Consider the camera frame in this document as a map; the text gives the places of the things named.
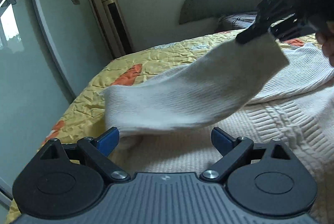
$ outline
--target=human hand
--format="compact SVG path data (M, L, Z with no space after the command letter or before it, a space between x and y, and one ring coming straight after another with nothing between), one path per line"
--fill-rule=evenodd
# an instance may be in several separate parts
M329 63L334 67L334 22L327 22L329 30L333 33L333 36L326 37L322 33L316 33L315 37L322 45L322 52L329 59Z

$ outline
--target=yellow quilt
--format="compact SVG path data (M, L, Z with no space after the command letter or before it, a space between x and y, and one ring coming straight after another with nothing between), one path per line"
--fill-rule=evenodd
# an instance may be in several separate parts
M115 59L96 75L73 101L64 115L53 126L45 141L57 137L62 143L75 143L83 137L98 137L106 130L104 123L105 102L101 95L104 88L113 84L126 86L139 84L176 65L191 63L214 46L234 38L240 31L222 32L159 45ZM295 46L302 46L306 42L312 42L320 47L314 35L278 43L281 48L291 49ZM17 205L13 201L5 223L13 222L19 215Z

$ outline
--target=silver screw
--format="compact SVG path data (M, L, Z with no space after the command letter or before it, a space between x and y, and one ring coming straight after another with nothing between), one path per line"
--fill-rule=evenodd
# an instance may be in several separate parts
M215 179L219 176L219 173L216 172L215 170L206 170L202 174L204 177L208 179Z
M125 179L128 176L128 174L123 170L116 170L111 174L111 177L113 177L116 180Z

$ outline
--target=white knit sweater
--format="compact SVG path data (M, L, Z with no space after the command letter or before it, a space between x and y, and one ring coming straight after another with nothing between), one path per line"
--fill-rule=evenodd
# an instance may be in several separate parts
M303 54L299 63L289 59L293 67L269 81L253 104L210 127L135 137L135 146L116 150L111 159L130 173L201 173L221 158L210 141L213 126L259 143L281 138L318 183L312 216L334 223L334 84L328 81L334 71L310 45L293 52Z

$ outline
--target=gray gripper base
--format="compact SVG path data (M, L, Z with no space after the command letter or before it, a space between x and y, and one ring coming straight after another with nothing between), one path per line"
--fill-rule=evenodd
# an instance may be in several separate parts
M309 215L265 219L230 201L216 183L195 173L138 173L134 180L112 185L91 210L67 219L45 220L22 215L16 224L314 224Z

